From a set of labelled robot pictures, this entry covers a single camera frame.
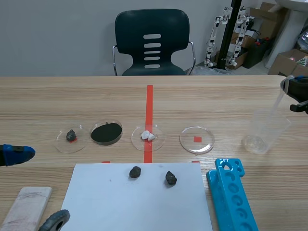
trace dark stone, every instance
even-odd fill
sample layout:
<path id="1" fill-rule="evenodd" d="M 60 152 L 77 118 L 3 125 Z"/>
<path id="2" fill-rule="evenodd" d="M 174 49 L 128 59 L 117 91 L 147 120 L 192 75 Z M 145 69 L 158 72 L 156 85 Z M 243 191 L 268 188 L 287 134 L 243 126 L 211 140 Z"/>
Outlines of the dark stone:
<path id="1" fill-rule="evenodd" d="M 74 141 L 76 138 L 77 138 L 77 136 L 76 136 L 74 130 L 72 130 L 72 129 L 66 134 L 66 140 L 67 140 L 67 141 L 72 142 L 72 141 Z"/>
<path id="2" fill-rule="evenodd" d="M 168 171 L 166 174 L 166 181 L 168 182 L 168 184 L 170 185 L 174 185 L 177 183 L 177 178 L 172 174 L 172 172 Z"/>
<path id="3" fill-rule="evenodd" d="M 138 166 L 135 166 L 132 168 L 132 170 L 129 172 L 129 176 L 132 178 L 137 178 L 139 177 L 141 174 L 141 168 L 139 168 Z"/>

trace test tube rack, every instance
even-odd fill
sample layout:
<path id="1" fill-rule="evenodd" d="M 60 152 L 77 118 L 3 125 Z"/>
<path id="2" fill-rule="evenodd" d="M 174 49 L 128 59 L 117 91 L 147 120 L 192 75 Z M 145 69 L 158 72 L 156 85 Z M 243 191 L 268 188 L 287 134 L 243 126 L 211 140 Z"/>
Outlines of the test tube rack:
<path id="1" fill-rule="evenodd" d="M 217 159 L 216 170 L 206 174 L 220 231 L 258 231 L 241 177 L 240 159 Z"/>

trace white stone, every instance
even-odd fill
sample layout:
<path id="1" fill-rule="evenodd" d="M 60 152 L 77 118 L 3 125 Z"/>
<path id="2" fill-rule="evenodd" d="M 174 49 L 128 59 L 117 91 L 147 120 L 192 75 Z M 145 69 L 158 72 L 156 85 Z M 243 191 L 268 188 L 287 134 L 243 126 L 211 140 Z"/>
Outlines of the white stone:
<path id="1" fill-rule="evenodd" d="M 150 133 L 148 140 L 152 141 L 155 139 L 155 135 L 153 135 L 152 133 Z"/>
<path id="2" fill-rule="evenodd" d="M 149 135 L 150 135 L 150 132 L 149 131 L 144 131 L 142 134 L 141 134 L 141 138 L 143 140 L 146 140 L 147 138 L 149 138 Z"/>

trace gear wheel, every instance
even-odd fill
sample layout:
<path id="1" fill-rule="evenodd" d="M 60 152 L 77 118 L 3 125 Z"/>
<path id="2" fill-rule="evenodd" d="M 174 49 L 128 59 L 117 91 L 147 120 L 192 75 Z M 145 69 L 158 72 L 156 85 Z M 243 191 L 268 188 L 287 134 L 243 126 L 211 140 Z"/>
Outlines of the gear wheel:
<path id="1" fill-rule="evenodd" d="M 68 222 L 69 218 L 70 214 L 66 209 L 55 212 L 45 221 L 38 231 L 59 231 Z"/>

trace plastic beaker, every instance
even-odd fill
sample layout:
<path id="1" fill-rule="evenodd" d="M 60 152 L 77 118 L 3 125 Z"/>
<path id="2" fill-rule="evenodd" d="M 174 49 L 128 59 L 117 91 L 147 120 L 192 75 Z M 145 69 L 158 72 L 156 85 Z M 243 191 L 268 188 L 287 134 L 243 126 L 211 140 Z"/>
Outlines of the plastic beaker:
<path id="1" fill-rule="evenodd" d="M 242 143 L 252 153 L 265 154 L 290 125 L 291 122 L 277 110 L 256 110 Z"/>

